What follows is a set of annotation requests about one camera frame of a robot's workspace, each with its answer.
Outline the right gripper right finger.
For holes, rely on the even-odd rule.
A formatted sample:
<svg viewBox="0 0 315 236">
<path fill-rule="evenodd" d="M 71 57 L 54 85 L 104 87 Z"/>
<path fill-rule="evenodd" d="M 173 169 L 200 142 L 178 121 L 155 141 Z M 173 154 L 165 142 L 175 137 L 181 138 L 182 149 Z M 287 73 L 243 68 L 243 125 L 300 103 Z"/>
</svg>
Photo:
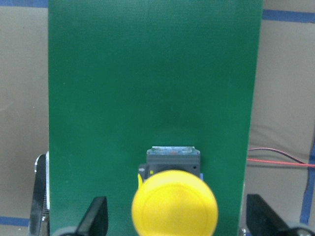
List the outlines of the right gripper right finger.
<svg viewBox="0 0 315 236">
<path fill-rule="evenodd" d="M 246 225 L 252 236 L 287 236 L 289 227 L 258 194 L 248 194 Z"/>
</svg>

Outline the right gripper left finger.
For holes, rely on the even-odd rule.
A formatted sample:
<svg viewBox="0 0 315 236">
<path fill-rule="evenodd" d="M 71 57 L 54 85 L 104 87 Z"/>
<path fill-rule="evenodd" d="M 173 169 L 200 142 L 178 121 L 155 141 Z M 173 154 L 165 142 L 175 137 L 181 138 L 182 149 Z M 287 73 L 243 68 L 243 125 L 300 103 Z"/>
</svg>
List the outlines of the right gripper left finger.
<svg viewBox="0 0 315 236">
<path fill-rule="evenodd" d="M 76 229 L 77 236 L 105 236 L 108 232 L 108 208 L 107 199 L 95 197 L 79 226 Z"/>
</svg>

